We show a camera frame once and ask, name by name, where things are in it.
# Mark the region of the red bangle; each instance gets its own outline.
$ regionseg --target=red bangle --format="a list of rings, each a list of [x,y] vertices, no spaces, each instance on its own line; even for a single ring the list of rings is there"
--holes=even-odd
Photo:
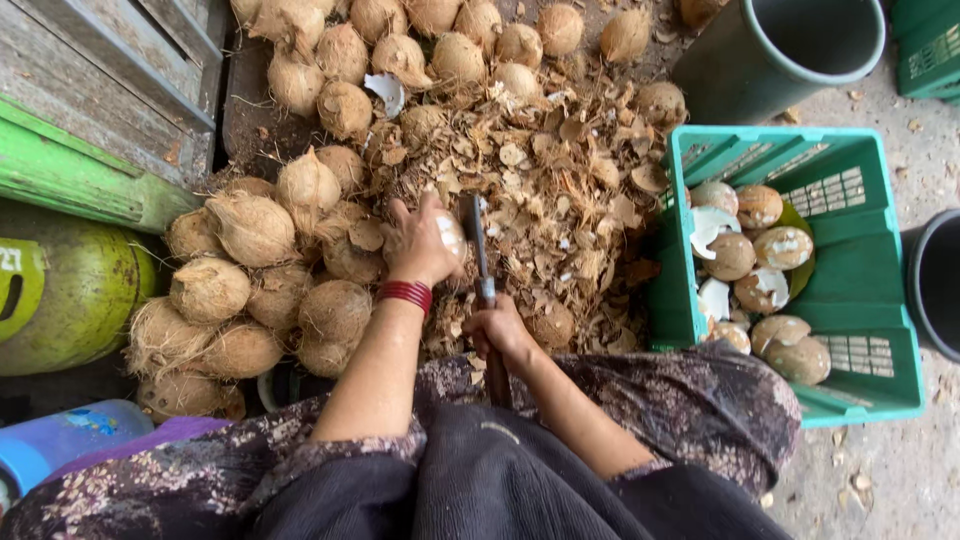
[[[433,293],[421,282],[385,282],[380,285],[380,291],[376,293],[376,301],[379,302],[385,298],[399,298],[412,302],[420,306],[423,314],[427,315],[430,313]]]

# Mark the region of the green plastic crate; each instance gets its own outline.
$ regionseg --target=green plastic crate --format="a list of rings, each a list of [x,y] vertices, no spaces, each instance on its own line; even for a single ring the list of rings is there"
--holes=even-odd
[[[805,428],[919,415],[917,335],[905,305],[900,230],[879,135],[865,129],[681,126],[669,139],[671,189],[654,249],[660,276],[647,289],[651,346],[703,339],[683,186],[768,184],[813,231],[816,269],[783,310],[829,346],[833,369],[817,386],[793,384]]]
[[[892,19],[900,44],[900,95],[960,96],[960,2],[901,1],[892,9]]]

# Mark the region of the woman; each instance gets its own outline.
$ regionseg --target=woman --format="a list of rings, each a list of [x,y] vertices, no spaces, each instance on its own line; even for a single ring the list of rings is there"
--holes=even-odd
[[[388,282],[463,272],[442,210],[432,194],[417,212],[392,202]],[[418,371],[416,300],[381,295],[325,402],[69,473],[0,536],[788,538],[748,496],[776,482],[800,424],[762,362],[719,346],[551,359],[500,295],[464,332],[502,354],[514,412],[478,405],[462,357]]]

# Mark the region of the white coconut meat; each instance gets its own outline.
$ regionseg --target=white coconut meat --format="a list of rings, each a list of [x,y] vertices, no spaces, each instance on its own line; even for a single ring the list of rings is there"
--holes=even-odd
[[[717,239],[720,233],[733,231],[740,233],[740,222],[716,207],[695,207],[690,209],[693,214],[693,233],[690,234],[690,244],[693,245],[693,255],[699,258],[714,260],[716,252],[708,249],[708,245]]]
[[[710,278],[700,285],[697,293],[701,311],[714,321],[730,320],[730,285],[716,278]]]
[[[406,96],[404,95],[403,84],[400,83],[400,79],[396,75],[393,73],[364,75],[363,86],[373,90],[373,93],[383,100],[388,120],[393,120],[400,115]]]
[[[786,282],[786,276],[780,270],[760,267],[750,273],[756,276],[756,290],[764,293],[773,293],[771,300],[776,309],[786,306],[790,300],[790,285]]]

